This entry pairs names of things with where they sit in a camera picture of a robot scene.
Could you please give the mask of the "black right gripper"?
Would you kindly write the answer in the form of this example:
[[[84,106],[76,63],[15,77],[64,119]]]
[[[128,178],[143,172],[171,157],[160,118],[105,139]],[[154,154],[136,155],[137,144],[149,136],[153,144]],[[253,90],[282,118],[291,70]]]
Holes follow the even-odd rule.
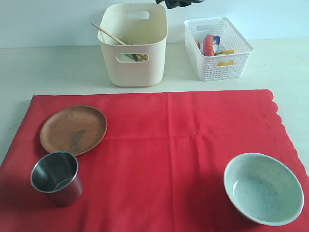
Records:
[[[167,9],[176,7],[187,7],[195,3],[202,3],[204,0],[155,0],[156,4],[165,3]]]

